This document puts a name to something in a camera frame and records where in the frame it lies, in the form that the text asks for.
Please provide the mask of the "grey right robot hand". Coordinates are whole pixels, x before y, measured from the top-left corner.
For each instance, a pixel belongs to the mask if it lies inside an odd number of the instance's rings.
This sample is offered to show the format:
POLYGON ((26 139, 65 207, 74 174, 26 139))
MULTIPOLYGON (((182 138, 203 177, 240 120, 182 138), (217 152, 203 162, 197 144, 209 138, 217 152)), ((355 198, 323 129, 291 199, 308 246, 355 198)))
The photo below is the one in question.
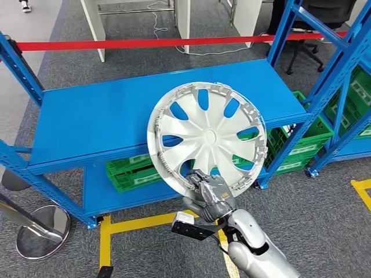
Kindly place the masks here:
POLYGON ((219 175, 207 175, 191 170, 185 177, 194 186, 194 197, 183 197, 184 205, 204 219, 213 222, 231 214, 237 209, 236 201, 225 180, 219 175))

